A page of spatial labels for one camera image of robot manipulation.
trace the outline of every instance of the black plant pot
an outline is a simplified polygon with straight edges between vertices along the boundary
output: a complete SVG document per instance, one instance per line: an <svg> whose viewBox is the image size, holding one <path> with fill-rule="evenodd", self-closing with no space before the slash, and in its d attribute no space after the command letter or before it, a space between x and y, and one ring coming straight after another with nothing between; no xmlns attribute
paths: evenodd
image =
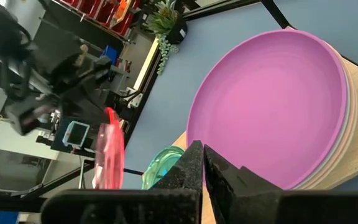
<svg viewBox="0 0 358 224"><path fill-rule="evenodd" d="M183 19L183 17L179 12L177 13L177 15L178 15L177 21L166 38L166 40L170 44L180 44L180 42L182 42L185 39L187 34L186 21Z"/></svg>

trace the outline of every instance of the pink plate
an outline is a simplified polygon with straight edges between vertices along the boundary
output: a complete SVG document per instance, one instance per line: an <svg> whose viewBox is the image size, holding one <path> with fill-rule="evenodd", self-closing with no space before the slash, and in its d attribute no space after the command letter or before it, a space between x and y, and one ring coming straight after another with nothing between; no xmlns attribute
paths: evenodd
<svg viewBox="0 0 358 224"><path fill-rule="evenodd" d="M235 166L291 189L334 146L345 118L340 60L298 30L257 35L227 53L202 82L187 145L202 140Z"/></svg>

